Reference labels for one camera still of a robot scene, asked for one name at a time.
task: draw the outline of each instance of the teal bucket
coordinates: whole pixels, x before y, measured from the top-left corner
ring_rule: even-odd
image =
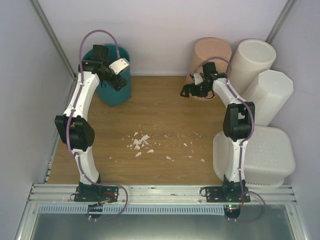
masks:
[[[105,44],[108,47],[108,57],[111,62],[117,60],[117,52],[116,46],[114,44]],[[130,62],[129,53],[119,47],[119,53],[121,58],[125,58]],[[88,51],[82,59],[87,59],[92,55],[92,50]],[[128,101],[131,98],[132,94],[132,84],[131,84],[131,75],[130,75],[130,68],[120,73],[120,76],[127,80],[127,85],[123,87],[120,91],[114,90],[108,83],[104,82],[103,87],[99,84],[96,87],[96,93],[98,97],[110,107],[114,107],[117,105],[121,105]]]

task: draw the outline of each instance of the wood panel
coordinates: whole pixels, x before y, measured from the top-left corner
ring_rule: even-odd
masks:
[[[219,97],[180,96],[185,77],[132,78],[132,97],[109,107],[94,94],[88,122],[95,131],[93,156],[103,182],[120,184],[218,184],[213,138],[222,131],[225,106]],[[140,150],[132,139],[150,136]],[[74,159],[60,142],[48,183],[77,184]]]

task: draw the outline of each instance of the white plastic box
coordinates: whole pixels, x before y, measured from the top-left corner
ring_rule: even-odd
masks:
[[[213,167],[223,180],[229,164],[228,141],[223,132],[213,139]],[[244,177],[248,188],[278,188],[292,174],[296,164],[288,135],[267,126],[255,126],[244,157]]]

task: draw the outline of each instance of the black mounting bracket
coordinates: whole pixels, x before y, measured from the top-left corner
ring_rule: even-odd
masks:
[[[79,183],[74,194],[75,202],[116,203],[118,201],[119,188],[117,186],[98,186]]]
[[[250,111],[255,118],[255,104],[251,102],[245,102],[250,108]],[[245,139],[251,132],[251,118],[242,103],[231,103],[227,106],[224,121],[223,121],[223,133],[227,138],[231,138],[234,142],[239,139]]]
[[[67,123],[69,117],[64,115],[55,116],[54,123],[64,144],[67,144]],[[70,122],[70,147],[86,151],[95,140],[95,131],[82,117],[72,117]]]
[[[242,203],[242,199],[240,196],[227,200],[223,194],[222,186],[206,186],[204,190],[207,203]],[[244,195],[243,200],[245,203],[250,203],[251,201],[249,195]]]

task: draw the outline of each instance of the gray wall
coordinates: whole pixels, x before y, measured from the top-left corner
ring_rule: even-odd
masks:
[[[29,1],[2,1],[0,19],[0,238],[11,240],[42,181],[71,77]]]
[[[79,44],[94,29],[110,31],[131,55],[134,75],[185,75],[198,39],[233,49],[265,40],[287,0],[39,0],[74,70]],[[96,33],[84,44],[111,43]]]
[[[273,42],[273,69],[293,81],[294,92],[272,126],[290,137],[296,170],[289,178],[313,240],[320,239],[320,1],[299,0]]]

